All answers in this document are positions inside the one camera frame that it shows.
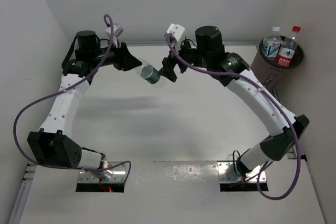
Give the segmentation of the green label clear bottle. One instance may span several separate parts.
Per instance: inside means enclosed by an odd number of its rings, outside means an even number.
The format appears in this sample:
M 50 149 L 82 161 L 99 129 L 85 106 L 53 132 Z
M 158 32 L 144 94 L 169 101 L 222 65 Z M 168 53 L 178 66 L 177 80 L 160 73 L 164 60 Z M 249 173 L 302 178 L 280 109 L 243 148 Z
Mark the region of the green label clear bottle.
M 155 88 L 162 88 L 166 81 L 159 71 L 149 63 L 145 63 L 134 69 L 135 73 Z

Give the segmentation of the blue label clear bottle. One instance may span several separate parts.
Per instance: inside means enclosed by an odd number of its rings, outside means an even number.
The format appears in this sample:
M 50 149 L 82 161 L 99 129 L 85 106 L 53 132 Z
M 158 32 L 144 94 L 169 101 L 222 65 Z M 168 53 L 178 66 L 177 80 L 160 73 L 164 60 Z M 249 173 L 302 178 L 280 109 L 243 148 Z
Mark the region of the blue label clear bottle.
M 281 47 L 282 40 L 279 32 L 279 27 L 273 27 L 271 34 L 267 35 L 262 41 L 262 52 L 269 60 L 275 60 Z

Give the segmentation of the red cap labelled bottle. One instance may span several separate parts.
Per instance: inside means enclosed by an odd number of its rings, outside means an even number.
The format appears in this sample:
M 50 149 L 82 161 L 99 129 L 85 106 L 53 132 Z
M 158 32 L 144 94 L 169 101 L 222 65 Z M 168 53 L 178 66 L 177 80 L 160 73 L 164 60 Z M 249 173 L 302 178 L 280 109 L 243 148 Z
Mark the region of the red cap labelled bottle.
M 301 31 L 301 27 L 293 26 L 288 37 L 284 39 L 278 51 L 275 64 L 282 67 L 288 67 L 293 59 L 295 51 L 298 47 L 297 36 Z

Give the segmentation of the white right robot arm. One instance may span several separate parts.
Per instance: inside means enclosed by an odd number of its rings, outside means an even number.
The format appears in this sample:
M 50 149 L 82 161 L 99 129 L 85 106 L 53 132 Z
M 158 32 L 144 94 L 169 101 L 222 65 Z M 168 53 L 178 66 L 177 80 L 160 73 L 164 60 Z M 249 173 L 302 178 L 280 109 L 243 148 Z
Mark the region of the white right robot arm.
M 258 82 L 240 55 L 226 52 L 217 27 L 200 27 L 195 35 L 196 47 L 193 48 L 186 42 L 185 28 L 170 24 L 164 35 L 170 53 L 162 61 L 160 74 L 172 82 L 177 80 L 175 66 L 179 66 L 181 72 L 190 68 L 208 74 L 241 98 L 264 124 L 269 135 L 234 161 L 232 169 L 236 177 L 245 177 L 258 165 L 281 160 L 298 145 L 309 124 L 308 118 L 284 108 Z

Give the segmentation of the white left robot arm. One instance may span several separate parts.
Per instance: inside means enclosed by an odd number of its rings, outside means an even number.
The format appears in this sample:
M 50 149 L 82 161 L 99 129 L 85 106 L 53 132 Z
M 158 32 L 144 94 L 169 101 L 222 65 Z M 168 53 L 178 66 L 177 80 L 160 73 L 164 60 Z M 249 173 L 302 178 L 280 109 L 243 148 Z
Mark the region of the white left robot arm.
M 60 94 L 37 132 L 30 132 L 27 142 L 41 166 L 65 169 L 102 169 L 106 156 L 78 145 L 72 140 L 72 124 L 80 100 L 90 87 L 92 71 L 103 60 L 103 65 L 129 71 L 142 65 L 132 56 L 125 43 L 117 39 L 110 50 L 100 46 L 100 39 L 94 31 L 76 33 L 68 54 L 62 63 Z

